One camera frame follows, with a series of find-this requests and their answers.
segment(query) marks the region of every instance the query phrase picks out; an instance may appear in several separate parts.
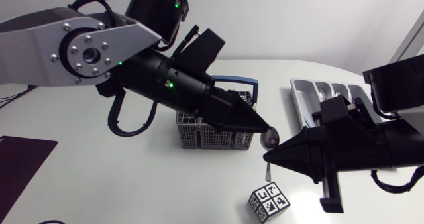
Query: white table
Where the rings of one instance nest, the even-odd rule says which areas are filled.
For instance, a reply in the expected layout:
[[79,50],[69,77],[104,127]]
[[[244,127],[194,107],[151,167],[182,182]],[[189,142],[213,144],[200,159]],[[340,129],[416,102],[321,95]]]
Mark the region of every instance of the white table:
[[[277,128],[280,140],[300,131],[290,96],[290,78],[364,84],[338,68],[295,60],[218,60],[213,75],[259,81],[258,113]],[[218,83],[232,89],[248,85]],[[0,86],[0,97],[25,89]],[[183,150],[175,111],[160,105],[141,135],[115,136],[107,126],[113,99],[92,87],[40,87],[0,110],[0,135],[58,141],[4,223],[259,223],[248,198],[263,186],[266,163],[259,135],[248,151]],[[136,129],[151,101],[128,92],[120,125]],[[379,172],[383,181],[404,184],[414,168]],[[272,166],[273,180],[291,207],[274,223],[422,223],[424,182],[406,194],[378,188],[370,171],[339,174],[345,214],[325,213],[321,183]]]

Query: black mat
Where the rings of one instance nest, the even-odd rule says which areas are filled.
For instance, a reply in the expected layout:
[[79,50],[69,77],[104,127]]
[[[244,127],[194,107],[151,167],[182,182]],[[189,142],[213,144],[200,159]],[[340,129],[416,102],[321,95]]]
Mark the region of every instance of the black mat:
[[0,223],[58,143],[0,137]]

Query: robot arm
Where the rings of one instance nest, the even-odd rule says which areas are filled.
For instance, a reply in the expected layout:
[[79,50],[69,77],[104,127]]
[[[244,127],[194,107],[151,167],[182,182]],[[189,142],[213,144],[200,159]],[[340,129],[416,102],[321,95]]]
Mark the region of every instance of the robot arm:
[[424,165],[423,64],[421,55],[364,72],[372,86],[375,112],[390,121],[375,123],[361,98],[350,104],[338,96],[322,102],[321,111],[313,114],[317,127],[304,127],[267,152],[265,161],[308,175],[316,184],[322,182],[321,205],[326,212],[343,212],[339,171],[371,169],[385,191],[409,191],[424,176],[423,167],[404,186],[382,183],[375,169]]
[[[32,13],[0,24],[0,84],[37,86],[96,85],[105,97],[115,97],[109,114],[117,131],[123,88],[176,111],[202,116],[216,130],[264,132],[268,124],[236,93],[215,87],[206,69],[224,41],[195,27],[171,58],[158,51],[175,41],[189,11],[187,0],[131,0],[126,15],[84,15],[82,5],[104,0],[77,0],[69,8]],[[158,43],[167,44],[159,48]]]

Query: spoon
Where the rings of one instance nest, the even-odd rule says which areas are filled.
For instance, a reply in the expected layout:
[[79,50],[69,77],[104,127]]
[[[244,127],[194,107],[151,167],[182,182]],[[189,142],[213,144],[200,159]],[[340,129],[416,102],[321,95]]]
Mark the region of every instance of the spoon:
[[[280,143],[280,137],[274,127],[270,127],[265,133],[260,135],[260,144],[266,151],[275,149]],[[266,163],[265,180],[271,182],[271,164]]]

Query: white wall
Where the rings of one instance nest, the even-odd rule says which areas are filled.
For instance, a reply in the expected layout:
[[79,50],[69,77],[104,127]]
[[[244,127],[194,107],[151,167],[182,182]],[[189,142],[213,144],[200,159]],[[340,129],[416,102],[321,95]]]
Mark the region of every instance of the white wall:
[[[0,0],[0,21],[72,1]],[[188,1],[190,12],[177,42],[198,24],[226,40],[219,58],[307,60],[353,72],[387,64],[424,9],[424,0]],[[110,4],[124,13],[128,2]]]

